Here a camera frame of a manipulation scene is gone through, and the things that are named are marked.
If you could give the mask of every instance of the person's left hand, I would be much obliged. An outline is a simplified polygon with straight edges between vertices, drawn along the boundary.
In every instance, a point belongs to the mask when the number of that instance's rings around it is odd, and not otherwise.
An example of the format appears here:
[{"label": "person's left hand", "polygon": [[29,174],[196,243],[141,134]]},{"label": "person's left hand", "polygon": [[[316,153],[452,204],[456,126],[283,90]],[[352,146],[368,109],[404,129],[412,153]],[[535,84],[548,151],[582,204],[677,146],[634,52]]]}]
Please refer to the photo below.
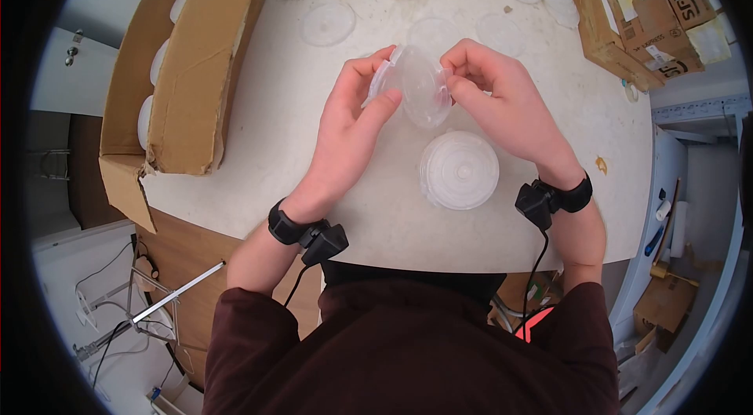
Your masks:
[{"label": "person's left hand", "polygon": [[374,72],[394,49],[345,62],[325,103],[309,170],[280,204],[291,221],[308,224],[324,218],[364,174],[382,126],[403,98],[393,88],[361,108]]}]

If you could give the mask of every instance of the hand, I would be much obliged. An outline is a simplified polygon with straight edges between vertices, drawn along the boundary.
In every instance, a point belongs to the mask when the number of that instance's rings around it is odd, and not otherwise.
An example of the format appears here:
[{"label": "hand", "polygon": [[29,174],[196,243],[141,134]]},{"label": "hand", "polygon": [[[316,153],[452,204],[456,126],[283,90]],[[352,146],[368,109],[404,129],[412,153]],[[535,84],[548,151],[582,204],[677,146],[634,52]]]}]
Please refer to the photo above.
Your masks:
[{"label": "hand", "polygon": [[280,209],[293,222],[307,224],[325,217],[369,165],[382,126],[403,95],[391,89],[361,108],[374,72],[395,46],[345,62],[327,98],[309,170]]},{"label": "hand", "polygon": [[447,80],[453,99],[500,147],[535,163],[542,181],[567,191],[585,178],[522,63],[470,39],[440,63],[454,73]]}]

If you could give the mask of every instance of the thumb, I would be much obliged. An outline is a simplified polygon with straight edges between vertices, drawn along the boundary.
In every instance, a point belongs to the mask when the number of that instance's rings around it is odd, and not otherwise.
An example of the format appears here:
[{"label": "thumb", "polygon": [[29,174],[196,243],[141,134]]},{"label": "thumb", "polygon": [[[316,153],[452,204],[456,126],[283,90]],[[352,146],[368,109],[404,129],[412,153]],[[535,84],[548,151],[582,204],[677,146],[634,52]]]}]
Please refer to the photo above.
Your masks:
[{"label": "thumb", "polygon": [[403,99],[403,93],[397,88],[390,88],[373,98],[366,105],[364,111],[355,122],[355,128],[364,135],[373,137],[376,140],[382,126],[395,113]]},{"label": "thumb", "polygon": [[474,82],[458,75],[450,75],[447,78],[447,88],[453,100],[474,117],[492,101],[491,96],[479,90]]}]

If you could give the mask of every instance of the paper towel roll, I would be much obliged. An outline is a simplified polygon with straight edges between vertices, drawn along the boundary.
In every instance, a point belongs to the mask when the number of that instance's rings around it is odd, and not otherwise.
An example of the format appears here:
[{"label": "paper towel roll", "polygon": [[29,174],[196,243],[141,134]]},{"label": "paper towel roll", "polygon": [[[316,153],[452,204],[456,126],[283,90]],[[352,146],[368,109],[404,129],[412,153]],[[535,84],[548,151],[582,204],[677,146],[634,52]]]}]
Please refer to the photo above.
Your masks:
[{"label": "paper towel roll", "polygon": [[664,200],[663,203],[661,203],[661,206],[659,206],[659,209],[657,209],[657,221],[662,222],[666,218],[666,215],[669,214],[669,211],[672,210],[672,203],[670,203],[668,200]]},{"label": "paper towel roll", "polygon": [[675,226],[672,235],[672,247],[669,249],[669,256],[672,258],[682,257],[685,250],[685,224],[688,223],[688,203],[678,201],[675,206]]}]

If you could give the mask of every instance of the cabinet door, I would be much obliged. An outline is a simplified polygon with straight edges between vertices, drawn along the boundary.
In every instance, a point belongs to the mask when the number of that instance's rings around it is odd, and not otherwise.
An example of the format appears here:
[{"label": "cabinet door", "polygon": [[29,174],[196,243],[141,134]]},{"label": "cabinet door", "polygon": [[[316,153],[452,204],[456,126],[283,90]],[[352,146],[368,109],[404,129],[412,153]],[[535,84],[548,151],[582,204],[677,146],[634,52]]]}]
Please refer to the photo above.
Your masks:
[{"label": "cabinet door", "polygon": [[[30,109],[102,116],[118,50],[53,28],[39,63]],[[73,63],[66,65],[75,47]]]}]

